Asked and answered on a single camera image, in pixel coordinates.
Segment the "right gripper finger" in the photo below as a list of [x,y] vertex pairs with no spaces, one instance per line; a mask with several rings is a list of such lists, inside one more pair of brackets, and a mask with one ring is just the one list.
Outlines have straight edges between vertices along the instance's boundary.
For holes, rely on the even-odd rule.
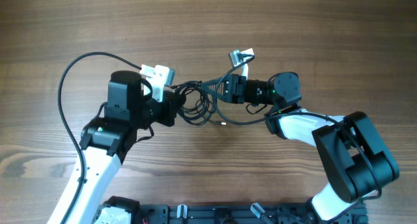
[[225,103],[231,103],[232,102],[232,94],[230,90],[224,89],[224,88],[218,88],[217,91],[215,91],[215,88],[208,88],[208,93],[211,95],[216,95],[216,98],[218,100],[221,100]]
[[201,84],[201,88],[204,91],[215,91],[216,89],[218,91],[230,91],[232,89],[231,84],[231,76],[226,76],[224,78],[219,77],[210,81],[205,81]]

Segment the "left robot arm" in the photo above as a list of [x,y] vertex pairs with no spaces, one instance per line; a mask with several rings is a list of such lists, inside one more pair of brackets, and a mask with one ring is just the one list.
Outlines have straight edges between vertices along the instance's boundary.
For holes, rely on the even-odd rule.
[[174,125],[180,104],[168,90],[174,77],[174,70],[160,65],[111,74],[108,99],[81,131],[77,162],[49,223],[91,223],[97,217],[104,192],[140,141],[138,130],[150,130],[154,122]]

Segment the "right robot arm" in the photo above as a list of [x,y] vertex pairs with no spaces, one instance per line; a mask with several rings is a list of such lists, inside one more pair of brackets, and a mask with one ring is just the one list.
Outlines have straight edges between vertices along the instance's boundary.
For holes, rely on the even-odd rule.
[[399,178],[399,166],[370,118],[361,111],[347,116],[312,113],[299,106],[298,74],[282,72],[267,81],[228,74],[202,83],[217,102],[270,106],[263,122],[270,133],[314,146],[328,184],[307,205],[309,223],[333,223]]

